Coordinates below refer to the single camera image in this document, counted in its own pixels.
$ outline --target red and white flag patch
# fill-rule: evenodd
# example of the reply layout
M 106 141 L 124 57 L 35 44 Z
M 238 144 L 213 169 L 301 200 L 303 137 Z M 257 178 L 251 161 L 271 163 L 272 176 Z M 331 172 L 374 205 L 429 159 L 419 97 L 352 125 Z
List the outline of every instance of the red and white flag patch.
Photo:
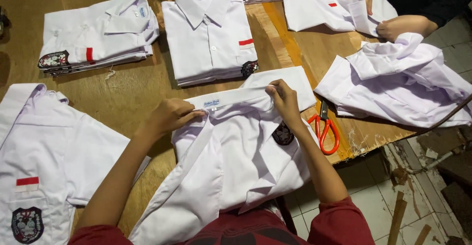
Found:
M 254 41 L 252 39 L 239 42 L 239 49 L 249 49 L 249 48 L 254 48 Z
M 15 193 L 36 191 L 38 187 L 39 177 L 17 179 Z

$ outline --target wooden stick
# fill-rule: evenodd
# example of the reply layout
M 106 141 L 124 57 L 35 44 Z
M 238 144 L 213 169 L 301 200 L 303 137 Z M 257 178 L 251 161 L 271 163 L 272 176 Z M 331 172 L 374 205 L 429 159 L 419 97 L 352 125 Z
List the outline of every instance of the wooden stick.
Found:
M 403 200 L 404 193 L 398 191 L 397 202 L 395 203 L 395 210 L 393 211 L 392 225 L 390 226 L 390 234 L 388 235 L 387 245 L 397 244 L 398 233 L 402 224 L 402 219 L 405 214 L 407 202 Z
M 426 236 L 428 236 L 430 231 L 431 231 L 431 226 L 428 224 L 425 224 L 418 238 L 416 239 L 416 242 L 414 243 L 414 245 L 423 245 L 424 240 L 426 239 Z

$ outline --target scissor blade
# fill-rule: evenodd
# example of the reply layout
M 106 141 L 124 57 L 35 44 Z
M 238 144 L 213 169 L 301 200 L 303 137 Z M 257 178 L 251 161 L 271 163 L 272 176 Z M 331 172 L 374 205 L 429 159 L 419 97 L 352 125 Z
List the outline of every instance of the scissor blade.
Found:
M 327 120 L 327 119 L 328 119 L 328 117 L 327 117 L 327 111 L 328 111 L 327 102 L 322 101 L 322 110 L 321 110 L 321 113 L 320 113 L 320 117 L 321 117 L 323 120 Z

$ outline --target scissors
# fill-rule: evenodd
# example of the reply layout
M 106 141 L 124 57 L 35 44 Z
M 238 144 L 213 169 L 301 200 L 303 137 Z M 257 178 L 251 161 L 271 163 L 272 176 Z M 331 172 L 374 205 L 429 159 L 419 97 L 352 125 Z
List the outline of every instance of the scissors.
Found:
M 322 150 L 322 152 L 325 155 L 331 155 L 334 152 L 336 152 L 336 150 L 338 150 L 338 147 L 339 147 L 339 134 L 338 134 L 338 130 L 334 126 L 333 121 L 331 121 L 327 117 L 327 111 L 328 111 L 327 103 L 325 101 L 322 101 L 322 110 L 321 110 L 320 115 L 318 115 L 318 114 L 313 115 L 307 122 L 308 122 L 308 124 L 310 124 L 313 121 L 315 121 L 316 137 L 318 138 L 318 141 L 320 141 L 320 149 Z M 320 133 L 320 119 L 325 121 L 325 127 L 323 129 L 322 134 Z M 323 144 L 324 144 L 324 139 L 326 138 L 326 134 L 327 134 L 327 131 L 328 131 L 329 128 L 331 128 L 331 130 L 334 133 L 334 146 L 333 146 L 333 149 L 331 149 L 330 151 L 326 151 L 323 147 Z

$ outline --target tile floor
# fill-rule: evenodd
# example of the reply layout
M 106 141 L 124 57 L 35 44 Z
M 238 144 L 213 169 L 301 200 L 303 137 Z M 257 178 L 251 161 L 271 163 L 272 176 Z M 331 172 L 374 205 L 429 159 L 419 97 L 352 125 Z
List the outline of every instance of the tile floor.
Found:
M 443 50 L 445 64 L 472 82 L 472 31 L 467 21 L 454 18 L 423 40 Z
M 445 244 L 444 231 L 436 225 L 432 209 L 424 200 L 415 180 L 410 179 L 404 186 L 393 186 L 384 171 L 381 153 L 373 153 L 360 163 L 338 170 L 348 192 L 367 220 L 376 245 L 386 245 L 397 191 L 404 192 L 407 201 L 397 245 L 414 244 L 425 224 L 432 227 L 425 245 Z M 318 200 L 311 183 L 285 195 L 298 236 L 307 239 L 310 223 L 320 213 Z

